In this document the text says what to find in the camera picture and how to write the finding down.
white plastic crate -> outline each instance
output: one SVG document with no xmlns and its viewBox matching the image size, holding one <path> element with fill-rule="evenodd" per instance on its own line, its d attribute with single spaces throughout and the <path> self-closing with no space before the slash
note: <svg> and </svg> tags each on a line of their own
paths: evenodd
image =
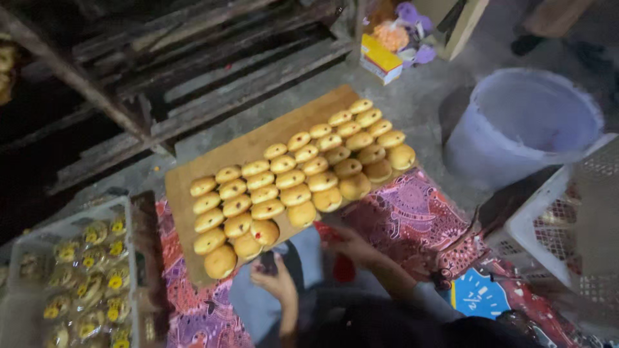
<svg viewBox="0 0 619 348">
<path fill-rule="evenodd" d="M 570 266 L 576 249 L 576 207 L 569 202 L 572 169 L 561 167 L 485 242 L 501 258 L 511 262 L 519 275 L 538 287 L 576 290 L 577 276 Z M 564 223 L 548 224 L 544 214 Z"/>
<path fill-rule="evenodd" d="M 49 276 L 55 264 L 54 246 L 61 240 L 80 235 L 94 220 L 112 220 L 118 214 L 126 218 L 125 244 L 128 254 L 131 302 L 132 347 L 162 347 L 165 341 L 156 327 L 165 320 L 160 296 L 160 273 L 157 266 L 153 233 L 142 221 L 147 217 L 134 208 L 127 196 L 114 198 L 51 225 L 20 237 L 14 244 L 8 279 L 8 294 L 1 304 L 0 347 L 43 347 L 43 310 L 54 290 L 46 289 L 47 279 L 30 281 L 20 278 L 25 253 L 41 256 L 44 274 Z"/>
</svg>

hand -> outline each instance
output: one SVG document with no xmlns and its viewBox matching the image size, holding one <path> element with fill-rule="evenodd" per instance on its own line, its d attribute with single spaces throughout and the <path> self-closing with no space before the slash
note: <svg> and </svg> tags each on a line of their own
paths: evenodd
<svg viewBox="0 0 619 348">
<path fill-rule="evenodd" d="M 282 305 L 282 309 L 284 306 L 297 306 L 297 288 L 295 288 L 295 283 L 292 281 L 286 265 L 284 265 L 282 255 L 278 253 L 275 253 L 275 265 L 277 266 L 277 275 L 267 276 L 261 272 L 264 266 L 260 263 L 260 260 L 255 259 L 251 263 L 251 282 L 273 295 Z"/>
<path fill-rule="evenodd" d="M 345 227 L 333 227 L 339 238 L 331 238 L 323 242 L 327 249 L 348 256 L 358 267 L 369 269 L 384 258 L 378 250 L 368 244 L 359 234 Z"/>
</svg>

baked bun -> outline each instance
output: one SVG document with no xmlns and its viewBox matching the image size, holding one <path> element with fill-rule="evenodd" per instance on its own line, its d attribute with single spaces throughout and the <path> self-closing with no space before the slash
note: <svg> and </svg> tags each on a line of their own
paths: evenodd
<svg viewBox="0 0 619 348">
<path fill-rule="evenodd" d="M 262 252 L 263 245 L 258 243 L 251 233 L 246 233 L 234 240 L 234 251 L 238 257 L 253 259 Z"/>
<path fill-rule="evenodd" d="M 228 238 L 238 238 L 249 231 L 253 219 L 251 214 L 244 212 L 241 215 L 231 217 L 223 223 L 223 232 Z"/>
<path fill-rule="evenodd" d="M 315 157 L 303 164 L 303 173 L 310 176 L 329 169 L 329 162 L 324 157 Z"/>
<path fill-rule="evenodd" d="M 273 144 L 267 147 L 263 155 L 265 159 L 270 160 L 276 158 L 277 156 L 281 156 L 286 152 L 288 152 L 288 146 L 286 146 L 286 144 L 278 142 L 277 144 Z"/>
<path fill-rule="evenodd" d="M 262 172 L 260 174 L 256 174 L 247 178 L 247 188 L 250 191 L 254 191 L 255 189 L 259 189 L 269 184 L 273 184 L 273 181 L 275 181 L 275 174 L 267 170 L 266 172 Z"/>
<path fill-rule="evenodd" d="M 294 227 L 308 227 L 316 219 L 316 208 L 311 201 L 288 208 L 288 220 Z"/>
<path fill-rule="evenodd" d="M 329 133 L 331 133 L 331 126 L 327 123 L 317 124 L 309 129 L 309 135 L 312 139 L 318 139 L 319 137 L 323 137 Z"/>
<path fill-rule="evenodd" d="M 372 145 L 373 142 L 374 138 L 368 132 L 359 132 L 346 139 L 346 148 L 351 151 L 357 151 Z"/>
<path fill-rule="evenodd" d="M 348 121 L 346 123 L 342 123 L 337 127 L 337 135 L 340 137 L 349 137 L 361 131 L 362 127 L 360 124 L 354 121 Z"/>
<path fill-rule="evenodd" d="M 295 161 L 304 163 L 316 156 L 318 156 L 318 148 L 312 144 L 307 144 L 295 152 Z"/>
<path fill-rule="evenodd" d="M 215 181 L 219 184 L 227 183 L 241 177 L 241 168 L 237 165 L 221 168 L 215 175 Z"/>
<path fill-rule="evenodd" d="M 219 196 L 223 200 L 237 197 L 245 191 L 247 191 L 247 184 L 242 179 L 234 179 L 219 186 Z"/>
<path fill-rule="evenodd" d="M 243 178 L 249 178 L 250 176 L 269 170 L 270 167 L 271 165 L 268 160 L 257 160 L 243 165 L 243 167 L 241 167 L 241 174 L 243 174 Z"/>
<path fill-rule="evenodd" d="M 237 197 L 223 202 L 223 216 L 235 217 L 249 210 L 251 207 L 251 198 L 246 194 L 241 194 Z"/>
<path fill-rule="evenodd" d="M 271 220 L 255 220 L 251 223 L 249 231 L 262 245 L 273 245 L 279 239 L 279 228 Z"/>
<path fill-rule="evenodd" d="M 262 203 L 279 196 L 279 189 L 274 184 L 269 184 L 251 192 L 251 202 L 253 204 Z"/>
<path fill-rule="evenodd" d="M 298 206 L 311 199 L 311 191 L 306 184 L 299 184 L 291 188 L 283 189 L 279 199 L 287 207 Z"/>
<path fill-rule="evenodd" d="M 362 165 L 368 165 L 384 159 L 386 154 L 387 153 L 382 146 L 372 144 L 359 151 L 357 154 L 357 159 Z"/>
<path fill-rule="evenodd" d="M 355 121 L 363 128 L 371 126 L 374 122 L 380 120 L 383 117 L 383 112 L 377 108 L 369 109 L 357 115 Z"/>
<path fill-rule="evenodd" d="M 267 220 L 284 212 L 286 207 L 279 199 L 270 199 L 258 203 L 251 208 L 251 217 L 254 220 Z"/>
<path fill-rule="evenodd" d="M 327 123 L 329 123 L 329 125 L 332 127 L 336 127 L 350 120 L 352 120 L 352 113 L 348 110 L 342 110 L 338 113 L 334 113 L 331 117 L 329 117 L 329 121 L 327 121 Z"/>
<path fill-rule="evenodd" d="M 389 179 L 391 173 L 393 173 L 393 169 L 391 169 L 391 164 L 389 164 L 388 160 L 380 160 L 376 163 L 364 166 L 363 173 L 371 182 L 382 183 Z"/>
<path fill-rule="evenodd" d="M 312 192 L 320 192 L 337 186 L 337 176 L 335 173 L 326 171 L 312 175 L 308 178 L 308 187 Z"/>
<path fill-rule="evenodd" d="M 373 137 L 380 137 L 393 128 L 393 124 L 384 118 L 381 118 L 368 128 L 368 133 Z"/>
<path fill-rule="evenodd" d="M 342 194 L 340 194 L 340 190 L 337 187 L 332 187 L 325 191 L 314 193 L 311 200 L 319 211 L 332 212 L 342 204 Z"/>
<path fill-rule="evenodd" d="M 340 180 L 340 193 L 349 201 L 365 197 L 372 190 L 371 183 L 363 173 Z"/>
<path fill-rule="evenodd" d="M 280 174 L 293 170 L 297 165 L 297 161 L 288 155 L 277 156 L 271 160 L 271 171 L 275 174 Z"/>
<path fill-rule="evenodd" d="M 329 150 L 324 154 L 324 158 L 327 159 L 329 165 L 336 165 L 349 157 L 350 150 L 348 150 L 344 146 L 338 146 L 335 149 Z"/>
<path fill-rule="evenodd" d="M 342 137 L 337 134 L 327 134 L 324 137 L 318 139 L 318 149 L 325 152 L 342 145 Z"/>
<path fill-rule="evenodd" d="M 345 159 L 340 163 L 333 166 L 333 171 L 335 171 L 335 175 L 338 178 L 348 178 L 349 176 L 353 176 L 354 174 L 361 173 L 363 169 L 363 165 L 361 162 L 355 159 Z"/>
<path fill-rule="evenodd" d="M 299 169 L 289 170 L 285 173 L 277 175 L 275 186 L 278 189 L 291 188 L 305 181 L 305 173 Z"/>
<path fill-rule="evenodd" d="M 223 279 L 234 271 L 237 260 L 232 246 L 224 244 L 204 258 L 204 270 L 213 279 Z"/>
<path fill-rule="evenodd" d="M 396 147 L 404 142 L 406 135 L 401 131 L 388 131 L 376 139 L 376 143 L 385 149 Z"/>
<path fill-rule="evenodd" d="M 194 229 L 197 233 L 204 233 L 216 228 L 223 222 L 223 212 L 219 208 L 213 208 L 196 218 Z"/>
<path fill-rule="evenodd" d="M 372 103 L 370 99 L 359 99 L 356 102 L 352 103 L 352 105 L 348 109 L 350 110 L 350 112 L 357 114 L 371 109 L 373 105 L 374 103 Z"/>
<path fill-rule="evenodd" d="M 222 199 L 219 198 L 217 192 L 209 192 L 196 200 L 193 207 L 194 214 L 200 215 L 207 212 L 217 207 L 221 201 Z"/>
<path fill-rule="evenodd" d="M 387 159 L 393 169 L 406 170 L 415 163 L 415 150 L 407 144 L 392 147 L 388 152 Z"/>
<path fill-rule="evenodd" d="M 202 196 L 207 192 L 211 192 L 217 187 L 217 182 L 213 176 L 205 176 L 200 179 L 195 179 L 191 182 L 189 192 L 192 197 Z"/>
<path fill-rule="evenodd" d="M 194 252 L 206 255 L 226 242 L 226 235 L 221 228 L 216 227 L 201 234 L 194 241 Z"/>
<path fill-rule="evenodd" d="M 307 132 L 299 132 L 293 135 L 288 141 L 288 151 L 294 152 L 307 145 L 311 140 L 311 136 Z"/>
</svg>

yellow box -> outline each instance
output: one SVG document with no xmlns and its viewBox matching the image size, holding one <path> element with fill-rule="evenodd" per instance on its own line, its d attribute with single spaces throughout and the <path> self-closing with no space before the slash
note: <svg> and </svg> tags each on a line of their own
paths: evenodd
<svg viewBox="0 0 619 348">
<path fill-rule="evenodd" d="M 361 66 L 378 76 L 383 85 L 402 74 L 402 60 L 368 34 L 361 38 Z"/>
</svg>

concrete floor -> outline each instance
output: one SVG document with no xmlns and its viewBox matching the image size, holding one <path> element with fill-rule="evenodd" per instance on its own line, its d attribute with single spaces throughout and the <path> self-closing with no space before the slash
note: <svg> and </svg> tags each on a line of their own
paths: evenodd
<svg viewBox="0 0 619 348">
<path fill-rule="evenodd" d="M 580 83 L 596 96 L 608 88 L 603 77 L 586 71 L 575 54 L 561 40 L 542 43 L 524 58 L 515 57 L 509 44 L 516 39 L 514 27 L 528 1 L 493 0 L 487 7 L 464 51 L 452 62 L 435 60 L 402 73 L 400 79 L 383 87 L 377 78 L 360 67 L 341 63 L 326 71 L 229 117 L 215 126 L 176 144 L 178 159 L 151 155 L 98 183 L 83 189 L 52 219 L 71 214 L 81 204 L 110 187 L 122 187 L 131 194 L 153 190 L 157 199 L 165 194 L 165 172 L 191 161 L 276 117 L 320 97 L 341 84 L 350 84 L 362 97 L 372 99 L 384 117 L 403 130 L 407 143 L 416 151 L 427 173 L 457 205 L 469 214 L 486 201 L 491 192 L 467 186 L 443 166 L 441 145 L 449 128 L 468 103 L 476 82 L 495 69 L 527 66 L 548 69 Z"/>
</svg>

